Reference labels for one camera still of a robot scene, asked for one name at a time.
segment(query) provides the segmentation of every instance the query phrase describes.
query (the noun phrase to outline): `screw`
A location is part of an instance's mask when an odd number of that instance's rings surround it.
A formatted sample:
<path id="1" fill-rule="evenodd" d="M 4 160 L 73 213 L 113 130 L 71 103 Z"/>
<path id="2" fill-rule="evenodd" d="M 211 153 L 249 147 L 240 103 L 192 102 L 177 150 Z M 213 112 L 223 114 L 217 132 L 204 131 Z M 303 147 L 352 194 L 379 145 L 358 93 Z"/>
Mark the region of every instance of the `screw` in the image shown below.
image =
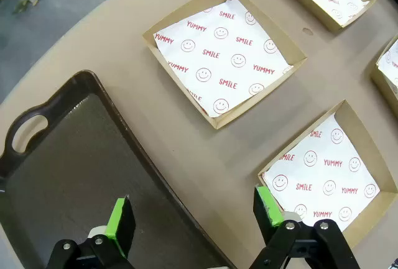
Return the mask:
<path id="1" fill-rule="evenodd" d="M 329 227 L 329 225 L 328 225 L 327 222 L 322 222 L 321 225 L 320 225 L 320 227 L 321 227 L 321 229 L 323 229 L 323 230 L 327 230 L 328 227 Z"/>
<path id="2" fill-rule="evenodd" d="M 293 222 L 286 223 L 286 229 L 288 229 L 288 230 L 294 229 L 294 223 Z"/>

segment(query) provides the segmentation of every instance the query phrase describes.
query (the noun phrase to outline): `handle hole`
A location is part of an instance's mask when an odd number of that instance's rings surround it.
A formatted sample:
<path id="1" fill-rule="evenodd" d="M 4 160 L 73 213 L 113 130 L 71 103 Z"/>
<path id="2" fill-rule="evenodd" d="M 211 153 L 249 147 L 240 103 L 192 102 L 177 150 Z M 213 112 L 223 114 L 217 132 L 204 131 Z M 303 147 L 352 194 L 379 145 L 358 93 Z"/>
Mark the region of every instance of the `handle hole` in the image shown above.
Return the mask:
<path id="1" fill-rule="evenodd" d="M 16 152 L 24 153 L 31 138 L 49 125 L 46 117 L 36 115 L 21 125 L 12 140 L 12 147 Z"/>

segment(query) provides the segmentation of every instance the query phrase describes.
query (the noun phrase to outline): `round table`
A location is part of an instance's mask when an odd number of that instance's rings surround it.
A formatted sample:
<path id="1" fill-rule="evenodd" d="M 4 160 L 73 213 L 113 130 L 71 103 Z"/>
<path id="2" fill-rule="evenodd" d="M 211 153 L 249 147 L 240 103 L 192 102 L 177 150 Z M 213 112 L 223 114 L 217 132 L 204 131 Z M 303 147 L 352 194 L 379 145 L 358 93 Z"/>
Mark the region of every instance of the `round table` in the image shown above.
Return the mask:
<path id="1" fill-rule="evenodd" d="M 21 112 L 48 100 L 74 73 L 94 71 L 165 179 L 238 268 L 247 268 L 264 246 L 252 213 L 257 173 L 293 136 L 342 99 L 358 113 L 397 181 L 398 122 L 369 79 L 375 57 L 398 31 L 396 3 L 377 0 L 354 24 L 332 34 L 296 0 L 251 0 L 308 60 L 250 111 L 214 130 L 142 38 L 187 1 L 102 3 L 65 34 L 1 104 L 0 139 Z M 354 248 L 362 269 L 387 268 L 397 257 L 397 218 L 395 203 Z M 297 260 L 289 268 L 306 267 Z"/>

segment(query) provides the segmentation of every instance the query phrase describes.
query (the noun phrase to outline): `baking tray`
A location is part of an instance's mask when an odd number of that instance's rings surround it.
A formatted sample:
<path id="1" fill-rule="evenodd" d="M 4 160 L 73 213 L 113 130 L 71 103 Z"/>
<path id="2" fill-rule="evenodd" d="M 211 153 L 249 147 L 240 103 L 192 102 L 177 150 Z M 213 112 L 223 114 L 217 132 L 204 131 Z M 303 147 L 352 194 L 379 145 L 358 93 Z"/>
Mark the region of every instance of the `baking tray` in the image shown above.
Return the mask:
<path id="1" fill-rule="evenodd" d="M 47 118 L 24 153 L 12 140 L 30 118 Z M 83 242 L 129 195 L 135 268 L 235 266 L 173 192 L 135 138 L 97 76 L 81 71 L 46 103 L 11 125 L 0 158 L 0 221 L 26 268 L 46 266 L 60 239 Z"/>

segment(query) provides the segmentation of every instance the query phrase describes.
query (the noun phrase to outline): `concrete floor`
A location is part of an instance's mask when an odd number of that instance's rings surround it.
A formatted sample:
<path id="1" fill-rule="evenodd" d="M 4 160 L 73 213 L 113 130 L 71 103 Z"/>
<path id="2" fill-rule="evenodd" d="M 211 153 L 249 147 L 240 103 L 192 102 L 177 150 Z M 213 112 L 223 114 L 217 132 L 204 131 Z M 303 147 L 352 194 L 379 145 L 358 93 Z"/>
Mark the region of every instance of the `concrete floor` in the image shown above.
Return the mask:
<path id="1" fill-rule="evenodd" d="M 13 15 L 18 0 L 0 2 L 0 103 L 31 66 L 104 0 L 40 0 Z"/>

